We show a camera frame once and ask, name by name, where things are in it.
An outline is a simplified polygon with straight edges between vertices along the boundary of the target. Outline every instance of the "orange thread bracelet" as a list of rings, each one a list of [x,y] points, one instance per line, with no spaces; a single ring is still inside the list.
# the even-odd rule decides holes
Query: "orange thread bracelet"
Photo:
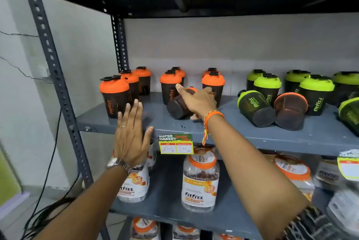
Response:
[[[203,146],[206,145],[206,141],[208,139],[208,134],[209,134],[209,130],[207,127],[208,120],[209,120],[209,118],[211,118],[212,115],[215,115],[215,114],[222,115],[224,118],[224,115],[221,112],[219,112],[218,110],[213,110],[213,111],[208,112],[208,114],[206,115],[204,122],[203,122],[203,127],[204,127],[204,134],[203,134],[203,139],[202,139]]]

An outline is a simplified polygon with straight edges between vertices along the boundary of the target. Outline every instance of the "orange lid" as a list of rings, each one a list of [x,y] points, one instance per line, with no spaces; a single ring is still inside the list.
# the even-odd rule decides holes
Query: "orange lid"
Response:
[[[202,78],[202,84],[208,86],[224,86],[225,80],[222,74],[219,74],[218,71],[213,71]]]
[[[127,83],[135,83],[139,81],[138,75],[134,74],[132,70],[122,70],[119,75],[123,76]]]
[[[190,90],[193,90],[194,92],[198,92],[198,89],[194,88],[194,87],[189,87],[189,88],[186,88],[187,89],[190,89]]]
[[[208,68],[206,71],[203,72],[202,78],[203,78],[205,75],[209,74],[209,72],[215,72],[215,71],[217,71],[217,68]]]
[[[183,227],[183,226],[180,226],[180,225],[177,225],[177,228],[184,232],[184,233],[191,233],[195,230],[195,228],[192,228],[192,227]]]
[[[233,236],[233,235],[228,235],[228,234],[223,234],[220,233],[219,236],[223,239],[223,240],[242,240],[242,238]]]
[[[172,67],[171,70],[175,70],[181,78],[186,77],[186,73],[180,67]]]
[[[151,72],[149,69],[147,69],[144,66],[141,67],[137,67],[134,70],[134,74],[136,74],[138,77],[147,77],[147,76],[151,76]]]
[[[120,75],[107,76],[100,79],[100,92],[102,93],[119,93],[130,89],[127,82],[121,80]]]
[[[188,156],[190,163],[200,169],[211,169],[217,163],[217,157],[212,150],[206,148],[195,148],[194,154]]]
[[[182,77],[176,74],[175,70],[168,70],[159,79],[164,84],[177,84],[182,82]]]
[[[277,155],[273,159],[278,169],[290,180],[304,181],[311,177],[311,170],[301,160],[287,155]]]
[[[155,226],[154,220],[149,220],[141,217],[134,217],[133,227],[138,233],[146,233]]]
[[[307,108],[306,108],[306,111],[307,111],[307,109],[308,109],[308,101],[307,101],[307,99],[306,99],[303,95],[301,95],[301,94],[299,94],[299,93],[295,93],[295,92],[286,92],[286,93],[282,93],[282,94],[278,95],[278,97],[277,97],[276,100],[274,101],[274,105],[275,105],[276,101],[277,101],[279,98],[281,98],[281,97],[283,97],[283,96],[285,96],[285,95],[296,95],[296,96],[299,96],[300,98],[302,98],[302,99],[306,102],[306,104],[307,104]]]

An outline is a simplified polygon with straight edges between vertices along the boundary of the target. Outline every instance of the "supermarket price label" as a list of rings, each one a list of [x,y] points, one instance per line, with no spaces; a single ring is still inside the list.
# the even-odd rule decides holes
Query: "supermarket price label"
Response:
[[[163,134],[158,142],[161,154],[193,154],[192,134]]]
[[[338,157],[337,163],[339,171],[344,178],[359,181],[359,158]]]

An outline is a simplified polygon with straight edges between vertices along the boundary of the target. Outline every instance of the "hand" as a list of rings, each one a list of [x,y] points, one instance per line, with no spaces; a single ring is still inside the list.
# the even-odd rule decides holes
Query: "hand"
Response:
[[[153,132],[152,126],[147,128],[142,141],[142,111],[142,103],[135,99],[132,109],[127,103],[125,113],[122,116],[119,112],[117,120],[114,155],[131,167],[146,159]]]
[[[199,90],[195,94],[190,94],[180,84],[176,85],[178,93],[182,96],[188,109],[195,115],[191,116],[192,120],[205,119],[208,112],[217,110],[217,102],[214,100],[211,87]]]

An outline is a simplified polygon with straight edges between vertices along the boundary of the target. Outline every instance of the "shaker bottle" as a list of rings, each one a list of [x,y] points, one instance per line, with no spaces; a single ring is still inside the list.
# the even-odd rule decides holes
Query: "shaker bottle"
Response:
[[[140,94],[140,80],[132,70],[122,70],[119,74],[122,76],[121,79],[124,79],[130,86],[130,104],[133,106],[135,99],[138,99]]]
[[[341,102],[353,98],[358,92],[359,72],[337,72],[333,76],[334,91],[328,98],[328,103],[339,106]]]
[[[311,72],[302,70],[292,70],[287,72],[284,82],[284,92],[298,92],[299,84],[306,78]]]
[[[254,81],[254,90],[263,94],[266,102],[271,106],[273,106],[281,86],[282,82],[274,74],[262,74]]]
[[[208,68],[206,71],[204,71],[203,73],[202,73],[202,78],[205,76],[205,75],[207,75],[207,74],[209,74],[209,72],[217,72],[218,70],[217,70],[217,68]]]
[[[275,123],[284,129],[300,130],[303,128],[307,109],[308,102],[303,95],[295,92],[283,93],[274,101]]]
[[[151,72],[146,67],[137,67],[134,72],[140,81],[140,95],[149,95],[151,87]]]
[[[357,136],[359,135],[359,97],[346,100],[340,104],[339,118]]]
[[[306,77],[300,83],[298,93],[307,99],[309,105],[307,115],[321,115],[327,98],[333,90],[334,84],[330,77],[320,74],[313,74]]]
[[[192,95],[198,92],[194,87],[186,88],[186,91]],[[174,97],[168,102],[167,111],[174,119],[181,119],[182,117],[192,114],[181,95]]]
[[[159,79],[162,87],[162,99],[165,105],[168,104],[170,100],[179,95],[176,84],[181,83],[182,78],[176,74],[175,70],[168,70],[162,74]]]
[[[182,78],[182,82],[180,84],[183,86],[185,82],[186,73],[180,67],[172,67],[171,70],[175,70],[176,74],[178,74]]]
[[[125,112],[126,103],[130,99],[130,86],[121,79],[120,75],[108,76],[100,79],[100,92],[105,102],[107,115],[117,118],[119,111]]]
[[[275,121],[274,109],[264,96],[256,90],[241,90],[238,93],[237,106],[248,120],[257,127],[268,126]]]
[[[219,102],[221,101],[223,86],[225,84],[225,80],[222,74],[219,72],[209,72],[202,78],[202,88],[211,87],[212,94],[214,95],[214,99],[217,102],[217,107],[219,106]]]
[[[247,76],[247,88],[246,90],[254,90],[254,81],[262,76],[262,74],[265,74],[266,72],[264,70],[252,70],[248,76]]]

